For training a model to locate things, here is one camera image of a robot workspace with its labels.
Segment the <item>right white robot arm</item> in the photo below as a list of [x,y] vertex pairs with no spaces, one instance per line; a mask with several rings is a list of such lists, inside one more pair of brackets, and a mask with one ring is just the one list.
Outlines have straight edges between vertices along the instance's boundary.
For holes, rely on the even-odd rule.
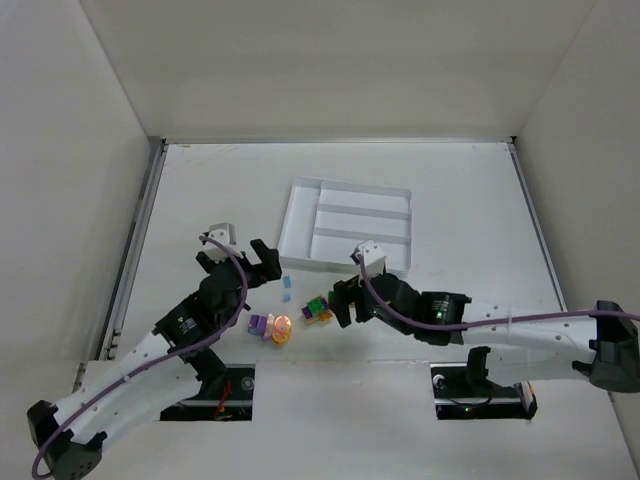
[[530,380],[585,380],[601,390],[639,390],[639,318],[599,300],[590,310],[524,313],[444,291],[420,292],[384,273],[334,284],[341,327],[378,319],[435,347],[468,349],[465,380],[488,390]]

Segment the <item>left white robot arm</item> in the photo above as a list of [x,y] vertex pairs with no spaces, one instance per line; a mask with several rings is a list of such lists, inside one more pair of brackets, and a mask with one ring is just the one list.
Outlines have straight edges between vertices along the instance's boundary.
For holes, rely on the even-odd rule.
[[129,431],[155,421],[166,408],[215,391],[226,366],[211,346],[247,310],[249,290],[281,278],[279,253],[260,239],[251,263],[228,243],[205,238],[196,259],[206,271],[198,289],[161,318],[110,370],[73,394],[40,400],[27,412],[38,453],[35,479],[81,479],[105,450]]

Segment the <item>green purple yellow lego stack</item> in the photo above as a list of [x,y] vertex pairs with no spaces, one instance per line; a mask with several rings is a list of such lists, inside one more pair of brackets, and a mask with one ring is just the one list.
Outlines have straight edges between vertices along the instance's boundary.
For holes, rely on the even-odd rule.
[[317,296],[309,300],[302,308],[303,320],[307,325],[329,321],[333,314],[329,302],[324,296]]

